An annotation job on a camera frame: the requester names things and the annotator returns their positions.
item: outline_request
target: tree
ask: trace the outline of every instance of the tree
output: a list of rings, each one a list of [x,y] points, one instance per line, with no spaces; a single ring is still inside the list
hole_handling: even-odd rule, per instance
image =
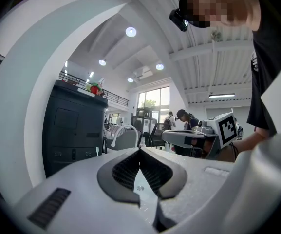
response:
[[[146,100],[146,103],[144,102],[141,103],[141,107],[148,107],[148,108],[155,107],[155,100],[148,99]]]

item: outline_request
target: fluorescent light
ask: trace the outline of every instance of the fluorescent light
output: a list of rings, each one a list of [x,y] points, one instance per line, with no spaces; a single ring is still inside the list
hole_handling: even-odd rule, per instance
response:
[[[235,94],[225,94],[225,95],[212,95],[209,98],[223,98],[223,97],[234,97]]]
[[[163,64],[157,64],[156,66],[155,66],[155,68],[157,69],[157,70],[162,70],[162,69],[164,69],[164,65]]]
[[[135,28],[129,27],[129,28],[126,29],[125,33],[128,37],[134,37],[134,36],[136,36],[137,31],[136,31]]]
[[[99,60],[99,64],[100,64],[101,66],[106,66],[106,62],[105,62],[104,60]]]

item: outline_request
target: person in black shirt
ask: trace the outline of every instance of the person in black shirt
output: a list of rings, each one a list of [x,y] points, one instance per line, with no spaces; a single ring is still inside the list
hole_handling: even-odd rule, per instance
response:
[[[193,114],[187,113],[184,109],[180,109],[177,112],[177,118],[180,121],[185,122],[185,130],[191,130],[193,127],[196,127],[199,123],[199,120],[194,117]]]
[[[281,70],[281,7],[278,4],[278,0],[179,1],[181,15],[196,27],[247,26],[253,31],[253,88],[247,123],[254,125],[256,131],[248,138],[234,142],[239,152],[252,150],[276,133],[261,95]],[[218,159],[233,161],[231,148],[224,148]]]

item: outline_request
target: metal railing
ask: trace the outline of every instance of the metal railing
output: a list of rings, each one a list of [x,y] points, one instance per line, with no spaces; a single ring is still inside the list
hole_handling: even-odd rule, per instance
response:
[[[70,75],[70,74],[66,74],[64,73],[63,71],[60,71],[60,74],[59,74],[59,77],[58,77],[59,80],[63,80],[67,83],[70,83],[70,84],[73,84],[75,86],[78,86],[80,88],[83,88],[83,89],[86,89],[86,81],[78,78],[78,77],[75,77],[73,75]],[[115,102],[115,103],[118,103],[120,105],[123,105],[123,106],[128,106],[129,104],[129,100],[121,97],[121,96],[118,96],[114,93],[111,93],[105,89],[103,89],[103,97],[108,99],[109,101],[112,101],[112,102]]]

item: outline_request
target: neck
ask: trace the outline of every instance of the neck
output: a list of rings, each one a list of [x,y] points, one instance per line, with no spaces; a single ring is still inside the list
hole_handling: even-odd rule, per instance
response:
[[[244,0],[247,9],[245,25],[252,31],[258,31],[261,23],[261,7],[259,0]]]

